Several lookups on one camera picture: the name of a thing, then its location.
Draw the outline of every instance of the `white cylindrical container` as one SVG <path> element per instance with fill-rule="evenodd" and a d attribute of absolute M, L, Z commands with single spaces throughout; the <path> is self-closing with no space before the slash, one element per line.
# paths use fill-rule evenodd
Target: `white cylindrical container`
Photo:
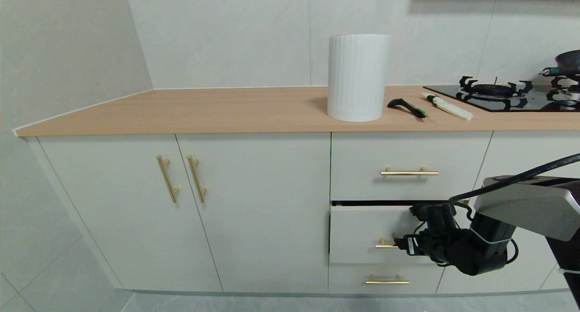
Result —
<path fill-rule="evenodd" d="M 369 122 L 383 115 L 389 36 L 333 35 L 328 57 L 328 116 Z"/>

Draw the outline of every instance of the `black glass cooktop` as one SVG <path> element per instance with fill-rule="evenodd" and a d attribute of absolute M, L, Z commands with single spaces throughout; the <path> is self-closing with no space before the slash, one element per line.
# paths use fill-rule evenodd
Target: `black glass cooktop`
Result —
<path fill-rule="evenodd" d="M 428 85 L 425 88 L 489 112 L 578 112 L 580 86 L 552 87 L 531 83 Z"/>

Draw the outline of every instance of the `gold drawer handle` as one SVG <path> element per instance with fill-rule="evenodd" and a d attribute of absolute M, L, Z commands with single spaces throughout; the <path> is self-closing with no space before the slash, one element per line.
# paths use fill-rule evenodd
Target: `gold drawer handle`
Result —
<path fill-rule="evenodd" d="M 187 156 L 187 161 L 189 161 L 189 167 L 191 169 L 191 175 L 193 175 L 193 182 L 195 183 L 195 188 L 197 189 L 197 194 L 199 194 L 199 199 L 201 203 L 205 203 L 205 192 L 208 191 L 207 188 L 201 188 L 199 184 L 199 177 L 197 176 L 197 164 L 199 163 L 198 159 L 193 159 L 191 156 Z"/>
<path fill-rule="evenodd" d="M 389 167 L 385 171 L 381 171 L 382 176 L 437 176 L 438 171 L 427 170 L 425 167 L 421 167 L 419 171 L 412 170 L 391 170 Z"/>
<path fill-rule="evenodd" d="M 398 248 L 398 246 L 395 244 L 387 244 L 385 242 L 385 239 L 383 237 L 381 237 L 379 242 L 377 244 L 375 244 L 375 248 L 376 249 L 390 249 L 390 248 Z"/>
<path fill-rule="evenodd" d="M 390 284 L 390 285 L 403 285 L 406 283 L 410 283 L 409 281 L 406 280 L 402 280 L 400 275 L 397 275 L 397 280 L 377 280 L 375 279 L 375 275 L 373 275 L 371 273 L 371 275 L 369 275 L 368 280 L 365 283 L 375 283 L 375 284 Z"/>
<path fill-rule="evenodd" d="M 169 196 L 171 196 L 171 200 L 174 203 L 178 202 L 177 195 L 179 193 L 179 188 L 174 188 L 171 185 L 171 180 L 167 174 L 167 165 L 169 165 L 170 159 L 163 160 L 161 156 L 157 156 L 157 162 L 159 163 L 159 168 L 161 169 L 161 173 L 163 174 L 163 179 L 165 180 L 165 184 L 167 185 L 167 190 L 169 191 Z"/>

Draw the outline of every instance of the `open drawer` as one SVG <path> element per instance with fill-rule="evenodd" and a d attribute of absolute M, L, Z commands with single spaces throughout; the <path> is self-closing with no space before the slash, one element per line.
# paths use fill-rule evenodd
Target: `open drawer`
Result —
<path fill-rule="evenodd" d="M 409 206 L 332 206 L 329 262 L 434 264 L 394 246 L 395 237 L 412 234 L 420 224 Z"/>

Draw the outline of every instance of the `kitchen counter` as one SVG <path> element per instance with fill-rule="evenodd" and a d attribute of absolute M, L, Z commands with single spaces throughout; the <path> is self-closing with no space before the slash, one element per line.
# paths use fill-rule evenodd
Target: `kitchen counter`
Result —
<path fill-rule="evenodd" d="M 151 90 L 25 126 L 16 134 L 580 130 L 580 113 L 492 113 L 445 98 L 473 113 L 467 122 L 432 106 L 421 92 L 429 91 L 420 85 L 385 87 L 385 105 L 403 98 L 425 110 L 427 118 L 385 107 L 378 120 L 340 122 L 326 114 L 327 87 Z"/>

